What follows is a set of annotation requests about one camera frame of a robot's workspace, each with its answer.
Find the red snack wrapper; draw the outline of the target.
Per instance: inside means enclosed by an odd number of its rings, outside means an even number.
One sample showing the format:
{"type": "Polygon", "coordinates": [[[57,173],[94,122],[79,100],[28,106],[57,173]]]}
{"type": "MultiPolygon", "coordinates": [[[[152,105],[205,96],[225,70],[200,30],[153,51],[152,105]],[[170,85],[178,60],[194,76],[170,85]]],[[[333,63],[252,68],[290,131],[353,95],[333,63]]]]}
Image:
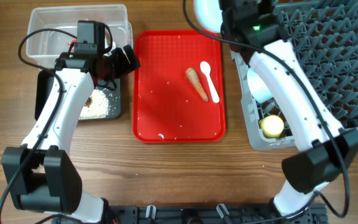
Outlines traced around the red snack wrapper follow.
{"type": "Polygon", "coordinates": [[[67,43],[67,45],[70,46],[71,44],[76,43],[76,42],[77,42],[77,39],[73,39],[69,43],[67,43]]]}

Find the light blue plate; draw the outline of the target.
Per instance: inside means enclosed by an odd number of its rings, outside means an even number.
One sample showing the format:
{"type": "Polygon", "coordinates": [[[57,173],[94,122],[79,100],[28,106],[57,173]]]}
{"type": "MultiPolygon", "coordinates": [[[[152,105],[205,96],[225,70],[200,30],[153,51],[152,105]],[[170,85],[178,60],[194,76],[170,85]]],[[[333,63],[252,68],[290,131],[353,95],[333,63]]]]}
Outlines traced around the light blue plate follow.
{"type": "Polygon", "coordinates": [[[194,0],[193,7],[197,21],[203,29],[220,33],[223,17],[219,0],[194,0]]]}

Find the light blue bowl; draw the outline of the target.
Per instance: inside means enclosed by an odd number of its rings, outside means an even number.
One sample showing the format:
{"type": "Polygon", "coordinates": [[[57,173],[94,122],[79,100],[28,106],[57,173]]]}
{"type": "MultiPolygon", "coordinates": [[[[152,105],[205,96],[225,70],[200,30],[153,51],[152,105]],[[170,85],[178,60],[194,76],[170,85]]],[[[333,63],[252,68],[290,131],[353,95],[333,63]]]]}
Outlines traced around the light blue bowl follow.
{"type": "Polygon", "coordinates": [[[256,102],[264,103],[273,98],[273,95],[271,94],[264,81],[251,68],[249,68],[247,72],[247,83],[250,93],[256,102]]]}

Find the white plastic spoon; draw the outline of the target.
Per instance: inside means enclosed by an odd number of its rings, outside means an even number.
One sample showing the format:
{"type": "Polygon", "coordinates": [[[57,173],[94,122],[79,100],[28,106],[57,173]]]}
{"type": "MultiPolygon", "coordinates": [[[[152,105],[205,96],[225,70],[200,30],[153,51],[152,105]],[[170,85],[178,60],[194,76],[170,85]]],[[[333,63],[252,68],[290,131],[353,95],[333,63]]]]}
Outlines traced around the white plastic spoon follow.
{"type": "Polygon", "coordinates": [[[208,62],[206,61],[202,61],[200,63],[200,70],[201,72],[205,75],[207,81],[208,81],[208,86],[209,86],[209,90],[210,90],[210,94],[211,94],[211,97],[212,97],[212,100],[214,103],[219,103],[220,102],[220,98],[219,98],[219,95],[217,93],[217,90],[214,86],[214,83],[212,81],[212,78],[211,78],[211,66],[208,62]]]}

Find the carrot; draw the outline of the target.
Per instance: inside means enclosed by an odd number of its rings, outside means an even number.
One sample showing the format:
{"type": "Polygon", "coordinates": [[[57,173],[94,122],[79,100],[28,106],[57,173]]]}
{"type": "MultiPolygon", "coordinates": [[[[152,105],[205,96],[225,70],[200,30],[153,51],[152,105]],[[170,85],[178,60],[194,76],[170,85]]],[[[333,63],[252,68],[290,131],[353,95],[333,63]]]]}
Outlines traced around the carrot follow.
{"type": "Polygon", "coordinates": [[[195,71],[194,68],[187,68],[185,71],[186,77],[190,81],[190,83],[193,85],[199,96],[203,101],[208,101],[208,96],[204,90],[204,88],[201,85],[201,82],[198,78],[198,74],[195,71]]]}

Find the yellow cup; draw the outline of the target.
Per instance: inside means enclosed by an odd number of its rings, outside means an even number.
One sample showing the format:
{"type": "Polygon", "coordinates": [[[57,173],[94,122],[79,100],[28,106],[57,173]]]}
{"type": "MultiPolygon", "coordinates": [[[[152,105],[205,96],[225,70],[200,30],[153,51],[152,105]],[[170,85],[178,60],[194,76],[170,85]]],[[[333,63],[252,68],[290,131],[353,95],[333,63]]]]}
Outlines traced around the yellow cup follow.
{"type": "Polygon", "coordinates": [[[270,115],[259,121],[259,128],[265,138],[279,138],[284,130],[284,122],[277,115],[270,115]]]}

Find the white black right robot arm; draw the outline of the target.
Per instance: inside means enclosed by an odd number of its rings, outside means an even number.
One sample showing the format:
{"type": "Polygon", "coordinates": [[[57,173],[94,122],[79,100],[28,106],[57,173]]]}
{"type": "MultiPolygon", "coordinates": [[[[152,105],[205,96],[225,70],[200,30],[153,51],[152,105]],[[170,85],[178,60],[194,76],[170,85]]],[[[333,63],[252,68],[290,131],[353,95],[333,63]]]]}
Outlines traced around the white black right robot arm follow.
{"type": "Polygon", "coordinates": [[[306,77],[271,1],[220,0],[221,35],[235,52],[254,50],[249,67],[258,74],[283,113],[298,154],[282,161],[286,181],[274,197],[281,216],[294,217],[321,189],[343,176],[346,216],[350,187],[347,170],[358,152],[358,130],[346,130],[329,112],[306,77]]]}

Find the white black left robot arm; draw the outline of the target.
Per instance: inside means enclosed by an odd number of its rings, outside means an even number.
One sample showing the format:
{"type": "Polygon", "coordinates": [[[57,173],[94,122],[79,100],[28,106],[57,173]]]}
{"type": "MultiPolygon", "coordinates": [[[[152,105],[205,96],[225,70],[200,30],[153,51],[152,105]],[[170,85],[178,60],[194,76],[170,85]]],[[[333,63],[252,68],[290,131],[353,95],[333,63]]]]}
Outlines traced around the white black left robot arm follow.
{"type": "Polygon", "coordinates": [[[55,68],[43,69],[53,86],[37,122],[20,147],[7,147],[2,167],[18,210],[49,213],[77,223],[114,223],[108,201],[83,190],[82,179],[69,158],[74,130],[86,101],[99,80],[113,80],[140,67],[133,48],[116,48],[109,56],[94,45],[76,44],[62,53],[55,68]]]}

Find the grey dishwasher rack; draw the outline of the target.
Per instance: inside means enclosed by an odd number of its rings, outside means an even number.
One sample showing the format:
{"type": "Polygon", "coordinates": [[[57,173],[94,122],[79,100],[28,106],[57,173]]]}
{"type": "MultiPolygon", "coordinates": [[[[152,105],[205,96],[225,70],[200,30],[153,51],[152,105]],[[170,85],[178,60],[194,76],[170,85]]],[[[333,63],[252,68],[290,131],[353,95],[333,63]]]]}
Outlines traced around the grey dishwasher rack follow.
{"type": "Polygon", "coordinates": [[[358,1],[275,1],[295,55],[328,110],[358,130],[358,1]]]}

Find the brown food scrap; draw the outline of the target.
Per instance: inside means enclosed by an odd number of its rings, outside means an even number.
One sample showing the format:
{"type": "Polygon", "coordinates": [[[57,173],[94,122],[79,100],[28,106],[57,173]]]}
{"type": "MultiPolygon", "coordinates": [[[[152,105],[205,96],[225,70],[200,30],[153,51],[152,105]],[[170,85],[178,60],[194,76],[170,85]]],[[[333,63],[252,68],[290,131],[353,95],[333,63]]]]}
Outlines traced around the brown food scrap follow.
{"type": "Polygon", "coordinates": [[[92,97],[89,97],[85,103],[85,107],[90,107],[90,105],[92,104],[93,100],[92,97]]]}

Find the rice pile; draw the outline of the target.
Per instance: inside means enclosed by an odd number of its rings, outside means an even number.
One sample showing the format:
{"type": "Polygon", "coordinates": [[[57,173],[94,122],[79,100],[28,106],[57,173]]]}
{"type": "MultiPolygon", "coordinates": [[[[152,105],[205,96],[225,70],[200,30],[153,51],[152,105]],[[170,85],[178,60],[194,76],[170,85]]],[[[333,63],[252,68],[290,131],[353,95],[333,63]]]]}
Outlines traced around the rice pile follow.
{"type": "Polygon", "coordinates": [[[93,90],[92,104],[83,107],[79,120],[114,119],[121,113],[121,97],[117,91],[97,88],[93,90]]]}

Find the black plastic tray bin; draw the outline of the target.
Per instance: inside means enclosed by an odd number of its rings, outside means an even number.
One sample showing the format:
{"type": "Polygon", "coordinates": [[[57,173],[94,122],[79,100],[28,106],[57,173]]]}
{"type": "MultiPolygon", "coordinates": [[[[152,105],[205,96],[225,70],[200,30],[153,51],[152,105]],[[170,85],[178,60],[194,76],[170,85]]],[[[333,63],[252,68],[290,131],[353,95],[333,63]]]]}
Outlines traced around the black plastic tray bin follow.
{"type": "MultiPolygon", "coordinates": [[[[121,109],[121,80],[115,79],[114,83],[108,83],[100,80],[98,86],[93,90],[92,95],[86,101],[79,120],[96,119],[118,119],[121,109]]],[[[37,78],[37,94],[35,100],[35,119],[38,120],[44,104],[51,92],[53,77],[47,72],[40,71],[37,78]]]]}

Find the clear plastic bin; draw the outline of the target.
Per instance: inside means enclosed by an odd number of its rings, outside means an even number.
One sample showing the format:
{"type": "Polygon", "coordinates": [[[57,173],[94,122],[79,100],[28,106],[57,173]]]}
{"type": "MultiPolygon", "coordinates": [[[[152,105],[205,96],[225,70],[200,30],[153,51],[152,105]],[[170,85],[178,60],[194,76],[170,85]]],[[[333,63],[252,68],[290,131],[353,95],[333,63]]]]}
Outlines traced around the clear plastic bin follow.
{"type": "MultiPolygon", "coordinates": [[[[115,47],[133,44],[132,26],[123,4],[38,7],[31,13],[27,32],[59,29],[77,35],[79,20],[108,25],[115,47]]],[[[71,40],[72,37],[60,32],[41,32],[26,41],[26,55],[43,67],[52,68],[59,55],[68,50],[71,40]]]]}

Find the red serving tray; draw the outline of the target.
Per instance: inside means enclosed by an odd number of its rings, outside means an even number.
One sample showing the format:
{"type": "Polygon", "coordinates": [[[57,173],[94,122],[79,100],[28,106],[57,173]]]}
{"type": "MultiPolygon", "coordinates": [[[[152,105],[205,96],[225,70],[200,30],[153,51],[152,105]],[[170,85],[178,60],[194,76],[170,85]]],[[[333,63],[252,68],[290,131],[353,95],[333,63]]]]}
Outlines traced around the red serving tray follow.
{"type": "Polygon", "coordinates": [[[145,30],[135,39],[140,68],[134,72],[132,132],[143,143],[213,142],[226,131],[220,42],[194,30],[145,30]],[[200,63],[211,66],[219,103],[203,101],[186,70],[193,68],[206,92],[200,63]]]}

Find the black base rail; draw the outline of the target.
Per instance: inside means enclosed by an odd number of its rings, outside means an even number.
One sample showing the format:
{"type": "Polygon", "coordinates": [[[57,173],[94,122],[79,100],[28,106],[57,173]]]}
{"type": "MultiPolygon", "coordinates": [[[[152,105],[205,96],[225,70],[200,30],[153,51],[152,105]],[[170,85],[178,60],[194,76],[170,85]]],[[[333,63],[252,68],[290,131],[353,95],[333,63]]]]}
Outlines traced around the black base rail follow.
{"type": "Polygon", "coordinates": [[[242,206],[226,206],[225,217],[221,217],[215,207],[136,207],[111,206],[109,218],[111,223],[132,224],[175,224],[190,223],[192,219],[198,223],[272,223],[271,219],[278,214],[269,204],[248,204],[242,206]]]}

